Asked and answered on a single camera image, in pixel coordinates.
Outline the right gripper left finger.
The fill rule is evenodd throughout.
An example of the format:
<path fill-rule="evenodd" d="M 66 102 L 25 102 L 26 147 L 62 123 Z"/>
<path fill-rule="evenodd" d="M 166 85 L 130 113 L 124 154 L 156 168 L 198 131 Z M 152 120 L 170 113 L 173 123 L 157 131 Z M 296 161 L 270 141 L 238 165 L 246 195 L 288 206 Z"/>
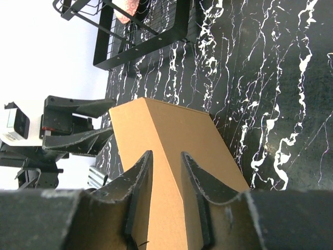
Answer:
<path fill-rule="evenodd" d="M 145 249 L 152 151 L 93 191 L 1 192 L 1 249 Z"/>

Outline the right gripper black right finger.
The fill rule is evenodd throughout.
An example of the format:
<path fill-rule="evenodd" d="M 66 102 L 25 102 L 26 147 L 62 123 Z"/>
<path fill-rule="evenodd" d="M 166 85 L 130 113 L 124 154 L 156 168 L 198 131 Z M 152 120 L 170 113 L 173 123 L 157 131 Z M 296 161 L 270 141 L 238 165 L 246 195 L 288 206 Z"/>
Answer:
<path fill-rule="evenodd" d="M 237 192 L 181 153 L 189 249 L 332 249 L 332 191 Z"/>

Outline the pink patterned bowl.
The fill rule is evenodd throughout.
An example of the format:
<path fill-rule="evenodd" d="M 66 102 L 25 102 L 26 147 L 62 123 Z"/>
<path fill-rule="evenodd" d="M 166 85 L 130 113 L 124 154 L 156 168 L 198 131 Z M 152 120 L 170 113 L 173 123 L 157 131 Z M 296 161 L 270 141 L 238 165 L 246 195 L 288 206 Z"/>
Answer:
<path fill-rule="evenodd" d="M 113 0 L 112 3 L 115 4 L 117 7 L 121 8 L 123 11 L 127 12 L 132 17 L 135 15 L 140 0 Z M 114 8 L 114 14 L 116 18 L 122 23 L 126 24 L 130 21 L 128 17 L 124 14 L 120 13 L 118 10 Z"/>

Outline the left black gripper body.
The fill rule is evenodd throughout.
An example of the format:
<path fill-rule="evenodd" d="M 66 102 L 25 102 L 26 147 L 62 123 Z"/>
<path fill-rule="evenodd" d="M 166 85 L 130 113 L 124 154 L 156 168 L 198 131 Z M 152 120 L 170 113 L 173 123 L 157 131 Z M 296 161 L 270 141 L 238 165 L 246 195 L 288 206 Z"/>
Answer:
<path fill-rule="evenodd" d="M 56 188 L 63 170 L 57 161 L 71 154 L 94 155 L 93 100 L 48 96 L 39 111 L 26 114 L 15 102 L 1 108 L 1 166 L 19 168 L 21 189 Z"/>

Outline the cardboard box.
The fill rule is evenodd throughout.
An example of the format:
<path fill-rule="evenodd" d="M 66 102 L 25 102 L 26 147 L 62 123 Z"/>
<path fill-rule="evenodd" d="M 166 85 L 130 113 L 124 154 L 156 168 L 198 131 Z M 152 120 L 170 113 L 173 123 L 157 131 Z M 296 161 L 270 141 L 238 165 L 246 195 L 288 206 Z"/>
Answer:
<path fill-rule="evenodd" d="M 147 249 L 187 249 L 182 152 L 230 188 L 249 189 L 208 113 L 141 97 L 109 114 L 124 171 L 153 153 Z"/>

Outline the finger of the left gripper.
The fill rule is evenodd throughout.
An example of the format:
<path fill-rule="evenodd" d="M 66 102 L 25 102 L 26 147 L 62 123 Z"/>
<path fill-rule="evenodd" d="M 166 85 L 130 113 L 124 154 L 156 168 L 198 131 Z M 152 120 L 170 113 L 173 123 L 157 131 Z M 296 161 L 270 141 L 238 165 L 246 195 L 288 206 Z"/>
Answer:
<path fill-rule="evenodd" d="M 115 99 L 70 99 L 70 107 L 72 113 L 92 118 L 101 117 L 115 105 Z"/>
<path fill-rule="evenodd" d="M 97 156 L 113 136 L 113 128 L 102 128 L 72 135 L 46 135 L 43 149 L 88 157 Z"/>

